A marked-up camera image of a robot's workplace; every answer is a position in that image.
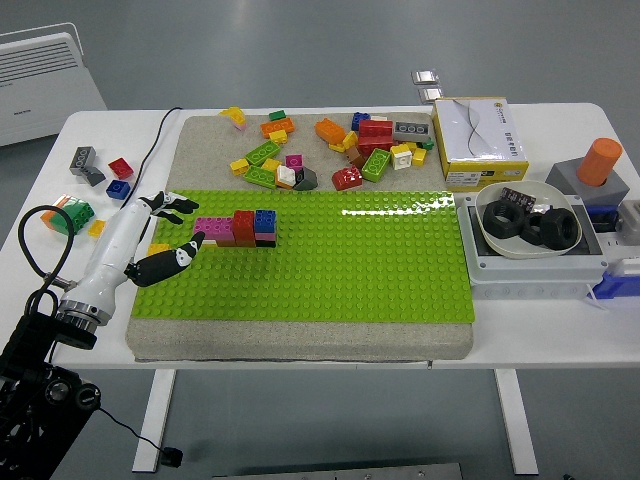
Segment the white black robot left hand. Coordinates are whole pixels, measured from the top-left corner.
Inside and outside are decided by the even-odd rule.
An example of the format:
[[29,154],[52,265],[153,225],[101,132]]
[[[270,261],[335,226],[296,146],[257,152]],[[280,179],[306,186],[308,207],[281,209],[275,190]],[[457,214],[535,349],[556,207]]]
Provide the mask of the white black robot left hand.
[[139,261],[134,256],[151,217],[181,224],[183,220],[177,213],[191,214],[198,208],[193,200],[163,191],[154,197],[140,197],[123,207],[106,223],[82,279],[63,295],[58,317],[85,329],[103,326],[115,312],[115,291],[119,285],[130,280],[139,287],[147,287],[187,269],[202,245],[202,232],[176,249]]

